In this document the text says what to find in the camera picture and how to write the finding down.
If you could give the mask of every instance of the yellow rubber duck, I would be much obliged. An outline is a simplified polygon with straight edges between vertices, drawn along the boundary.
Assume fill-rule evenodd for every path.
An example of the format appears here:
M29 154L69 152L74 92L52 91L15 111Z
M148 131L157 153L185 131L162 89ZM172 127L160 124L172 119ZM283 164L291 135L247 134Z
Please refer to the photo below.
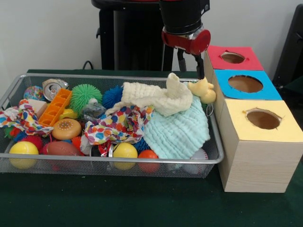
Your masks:
M217 94L213 90L214 85L208 83L206 77L196 83L189 82L187 87L193 95L200 97L201 102L204 104L211 104L216 101Z
M77 117L78 114L74 112L72 109L64 109L63 113L59 116L59 120L62 120L64 118L76 119Z

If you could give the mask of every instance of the red box top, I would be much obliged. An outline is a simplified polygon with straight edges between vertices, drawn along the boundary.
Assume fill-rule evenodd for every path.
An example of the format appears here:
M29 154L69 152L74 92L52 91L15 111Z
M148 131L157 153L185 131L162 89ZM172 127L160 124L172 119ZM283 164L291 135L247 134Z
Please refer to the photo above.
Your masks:
M209 46L214 70L264 70L251 47Z

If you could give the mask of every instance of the yellow box top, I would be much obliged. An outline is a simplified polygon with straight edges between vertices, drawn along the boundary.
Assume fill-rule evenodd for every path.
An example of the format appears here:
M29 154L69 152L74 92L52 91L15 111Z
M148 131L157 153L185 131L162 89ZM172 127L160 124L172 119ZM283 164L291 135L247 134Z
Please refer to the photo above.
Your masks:
M303 131L283 100L225 101L240 140L303 142Z

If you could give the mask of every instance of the red robot part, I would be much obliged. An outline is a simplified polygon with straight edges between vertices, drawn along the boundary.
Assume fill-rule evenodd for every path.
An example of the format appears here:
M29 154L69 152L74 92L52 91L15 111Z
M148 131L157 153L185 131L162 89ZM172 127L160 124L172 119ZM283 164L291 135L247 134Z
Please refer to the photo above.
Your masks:
M211 40L211 35L210 32L206 29L197 31L190 36L171 35L163 30L162 40L167 46L183 49L186 53L192 55L200 55L208 48Z

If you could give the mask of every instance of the white wall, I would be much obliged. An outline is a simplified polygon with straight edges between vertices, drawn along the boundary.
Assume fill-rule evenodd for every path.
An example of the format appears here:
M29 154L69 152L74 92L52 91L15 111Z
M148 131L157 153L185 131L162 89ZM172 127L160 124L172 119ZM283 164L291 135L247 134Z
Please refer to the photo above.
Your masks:
M302 0L210 0L202 22L212 34L212 45L251 46L273 78L295 8ZM195 70L187 56L187 70ZM173 69L178 70L175 53Z
M28 69L101 68L98 12L90 0L0 0L0 96Z
M203 23L214 45L252 46L272 77L301 0L211 0ZM28 69L101 67L95 38L98 9L90 0L0 0L0 96ZM195 70L193 57L187 69ZM174 56L173 70L178 70Z

